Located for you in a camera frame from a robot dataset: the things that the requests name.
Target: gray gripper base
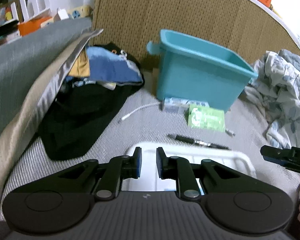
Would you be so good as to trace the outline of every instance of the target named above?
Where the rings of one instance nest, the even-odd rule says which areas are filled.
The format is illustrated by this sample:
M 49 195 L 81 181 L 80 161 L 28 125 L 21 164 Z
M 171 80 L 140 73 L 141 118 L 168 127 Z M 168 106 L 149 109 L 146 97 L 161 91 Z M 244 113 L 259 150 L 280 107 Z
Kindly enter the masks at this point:
M 197 203 L 185 202 L 172 191 L 121 191 L 112 201 L 98 202 L 71 229 L 52 236 L 12 232 L 6 240 L 289 240 L 283 231 L 249 237 L 219 228 Z

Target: folded clothes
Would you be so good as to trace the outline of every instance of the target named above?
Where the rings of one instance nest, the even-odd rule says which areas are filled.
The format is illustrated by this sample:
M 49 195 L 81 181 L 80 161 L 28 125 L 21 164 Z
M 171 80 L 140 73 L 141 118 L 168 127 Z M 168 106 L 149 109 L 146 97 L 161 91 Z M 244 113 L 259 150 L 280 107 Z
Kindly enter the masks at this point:
M 124 57 L 119 57 L 115 53 L 121 54 L 121 49 L 113 43 L 104 46 L 105 48 L 95 47 L 107 57 L 98 57 L 100 63 L 89 62 L 90 77 L 68 75 L 65 78 L 56 100 L 39 125 L 38 134 L 48 157 L 52 160 L 68 160 L 85 155 L 119 112 L 126 99 L 144 84 L 139 70 L 140 65 L 133 56 L 125 53 Z M 121 65 L 117 64 L 120 62 L 118 58 L 122 58 Z M 111 82 L 91 79 L 93 69 L 91 65 L 96 64 L 99 64 L 97 68 L 103 76 L 117 77 L 116 80 L 123 83 L 114 83 L 111 86 L 113 84 Z M 82 69 L 79 65 L 80 63 L 76 66 L 76 71 L 80 72 Z M 107 67 L 110 74 L 105 74 Z
M 102 47 L 88 47 L 91 81 L 115 83 L 140 83 L 141 73 L 136 64 L 127 59 L 127 53 L 121 50 L 116 55 Z

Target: white plastic tray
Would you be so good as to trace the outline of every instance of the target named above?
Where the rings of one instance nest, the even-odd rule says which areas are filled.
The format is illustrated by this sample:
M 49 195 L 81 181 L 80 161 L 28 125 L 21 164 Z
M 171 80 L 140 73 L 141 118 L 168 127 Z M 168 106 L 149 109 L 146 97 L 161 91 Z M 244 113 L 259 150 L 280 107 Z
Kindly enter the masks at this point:
M 153 142 L 141 142 L 132 146 L 127 155 L 132 156 L 135 147 L 142 149 L 142 166 L 139 179 L 125 179 L 122 190 L 129 191 L 165 191 L 176 190 L 173 179 L 160 179 L 156 164 L 156 150 L 162 147 L 167 157 L 179 156 L 189 160 L 190 163 L 200 164 L 203 159 L 211 159 L 236 171 L 257 178 L 256 171 L 247 157 L 241 152 L 218 150 L 198 146 L 179 146 Z

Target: white cable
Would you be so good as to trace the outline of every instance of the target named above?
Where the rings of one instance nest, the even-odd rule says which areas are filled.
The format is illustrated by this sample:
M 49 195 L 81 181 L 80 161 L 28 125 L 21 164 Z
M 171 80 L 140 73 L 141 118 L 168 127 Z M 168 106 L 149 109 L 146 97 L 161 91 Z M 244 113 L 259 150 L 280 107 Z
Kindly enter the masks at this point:
M 126 114 L 124 117 L 122 117 L 120 119 L 120 121 L 123 121 L 125 119 L 127 119 L 130 115 L 132 115 L 133 113 L 135 113 L 136 111 L 140 110 L 140 109 L 143 109 L 143 108 L 146 108 L 146 107 L 149 107 L 149 106 L 157 106 L 159 105 L 161 102 L 156 102 L 156 103 L 151 103 L 151 104 L 147 104 L 147 105 L 144 105 L 144 106 L 139 106 L 138 108 L 134 109 L 133 111 L 131 111 L 130 113 Z

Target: round black disc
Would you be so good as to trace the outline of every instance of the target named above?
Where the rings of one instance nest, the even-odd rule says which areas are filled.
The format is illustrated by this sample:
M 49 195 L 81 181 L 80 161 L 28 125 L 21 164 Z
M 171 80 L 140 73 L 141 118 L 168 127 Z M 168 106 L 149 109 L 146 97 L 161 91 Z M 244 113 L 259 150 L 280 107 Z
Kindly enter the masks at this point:
M 52 234 L 82 220 L 90 208 L 85 193 L 10 193 L 2 203 L 6 221 L 19 232 Z
M 247 234 L 265 234 L 285 226 L 293 203 L 284 192 L 210 193 L 205 207 L 216 222 Z

